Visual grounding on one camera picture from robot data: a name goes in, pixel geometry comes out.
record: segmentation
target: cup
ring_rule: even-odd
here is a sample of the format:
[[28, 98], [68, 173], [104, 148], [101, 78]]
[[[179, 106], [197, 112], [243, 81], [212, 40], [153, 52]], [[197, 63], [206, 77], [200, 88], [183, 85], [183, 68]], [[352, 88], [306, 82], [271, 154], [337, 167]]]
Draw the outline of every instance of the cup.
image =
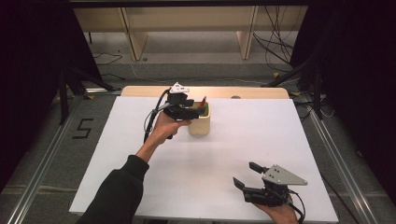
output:
[[[201, 102], [194, 102], [191, 108], [198, 108]], [[196, 135], [205, 135], [210, 132], [210, 104], [205, 103], [205, 113], [198, 119], [193, 119], [189, 125], [189, 133]]]

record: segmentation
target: gray floor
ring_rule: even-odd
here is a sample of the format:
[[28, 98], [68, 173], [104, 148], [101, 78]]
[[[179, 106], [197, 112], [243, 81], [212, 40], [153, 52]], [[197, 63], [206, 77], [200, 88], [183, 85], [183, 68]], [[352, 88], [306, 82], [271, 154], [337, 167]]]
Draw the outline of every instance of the gray floor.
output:
[[[259, 35], [269, 36], [267, 33], [259, 33]], [[288, 36], [289, 44], [293, 44], [296, 35], [296, 33], [291, 33]], [[272, 63], [281, 70], [290, 69], [275, 57], [269, 57], [269, 54], [265, 58], [265, 50], [255, 41], [252, 44], [249, 59], [241, 60], [234, 33], [153, 33], [148, 38], [142, 60], [139, 62], [130, 61], [123, 34], [92, 34], [92, 40], [93, 55], [99, 55], [102, 52], [121, 55], [120, 59], [118, 59], [120, 56], [111, 55], [102, 55], [96, 58], [101, 73], [103, 75], [111, 74], [104, 76], [104, 81], [116, 87], [128, 85], [169, 86], [173, 85], [175, 81], [179, 81], [185, 86], [258, 87], [262, 83], [274, 80], [274, 72], [278, 72], [278, 70], [270, 68], [268, 63]], [[282, 54], [280, 48], [277, 48], [276, 52]], [[288, 91], [296, 91], [296, 82], [296, 78], [293, 78], [280, 87]], [[97, 88], [91, 83], [86, 83], [86, 87]], [[78, 216], [68, 213], [68, 207], [73, 201], [85, 169], [88, 167], [115, 98], [115, 94], [92, 94], [92, 98], [87, 97], [78, 105], [70, 126], [66, 130], [64, 140], [60, 144], [23, 223], [76, 222]], [[295, 101], [302, 102], [303, 100], [305, 100], [304, 97], [295, 98]], [[308, 112], [305, 106], [296, 106], [296, 109], [300, 117], [304, 117]], [[325, 115], [330, 115], [332, 113], [331, 106], [324, 106], [323, 112]], [[60, 115], [60, 103], [54, 99], [48, 111], [48, 118], [41, 127], [31, 150], [26, 152], [20, 166], [0, 195], [0, 223], [7, 223], [14, 206], [31, 181], [41, 159], [45, 156], [53, 136], [59, 129]], [[302, 119], [302, 124], [318, 168], [346, 202], [347, 207], [352, 210], [359, 222], [362, 222], [363, 219], [353, 203], [353, 197], [349, 195], [346, 185], [338, 174], [312, 117], [313, 115], [310, 115], [306, 119]], [[77, 130], [82, 119], [92, 119], [84, 122], [84, 125], [87, 125], [84, 127], [89, 127], [92, 130], [88, 138], [75, 139], [74, 136], [85, 134], [85, 132]], [[373, 210], [378, 223], [396, 223], [395, 206], [376, 181], [364, 158], [355, 153], [356, 147], [350, 140], [343, 123], [337, 118], [336, 111], [332, 117], [324, 117], [323, 123], [345, 159], [347, 167]], [[325, 185], [340, 223], [354, 223], [334, 191], [327, 184]]]

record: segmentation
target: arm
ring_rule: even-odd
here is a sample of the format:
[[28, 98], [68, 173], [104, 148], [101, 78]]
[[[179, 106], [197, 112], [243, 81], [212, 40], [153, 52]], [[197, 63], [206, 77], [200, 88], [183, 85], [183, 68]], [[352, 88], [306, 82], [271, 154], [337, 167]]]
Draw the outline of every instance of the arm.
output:
[[97, 191], [78, 223], [131, 223], [143, 196], [143, 180], [149, 159], [167, 136], [176, 134], [190, 120], [176, 121], [159, 114], [151, 135], [119, 170], [113, 170]]

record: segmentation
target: white plastic part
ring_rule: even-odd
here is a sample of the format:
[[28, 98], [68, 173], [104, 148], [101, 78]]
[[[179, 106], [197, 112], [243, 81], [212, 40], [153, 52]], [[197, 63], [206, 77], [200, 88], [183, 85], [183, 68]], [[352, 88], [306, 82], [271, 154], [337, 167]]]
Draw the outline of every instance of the white plastic part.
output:
[[170, 93], [182, 93], [182, 92], [189, 92], [190, 89], [189, 88], [185, 88], [182, 85], [175, 83], [175, 85], [171, 88], [171, 90], [169, 91]]

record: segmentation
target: red object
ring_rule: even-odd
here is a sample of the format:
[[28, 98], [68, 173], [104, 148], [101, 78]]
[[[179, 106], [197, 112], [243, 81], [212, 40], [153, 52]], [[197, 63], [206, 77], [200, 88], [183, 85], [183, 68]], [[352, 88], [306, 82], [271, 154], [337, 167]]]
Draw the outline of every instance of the red object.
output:
[[202, 100], [201, 105], [200, 105], [199, 107], [204, 106], [204, 105], [205, 105], [205, 102], [206, 102], [206, 96], [204, 97], [204, 100]]

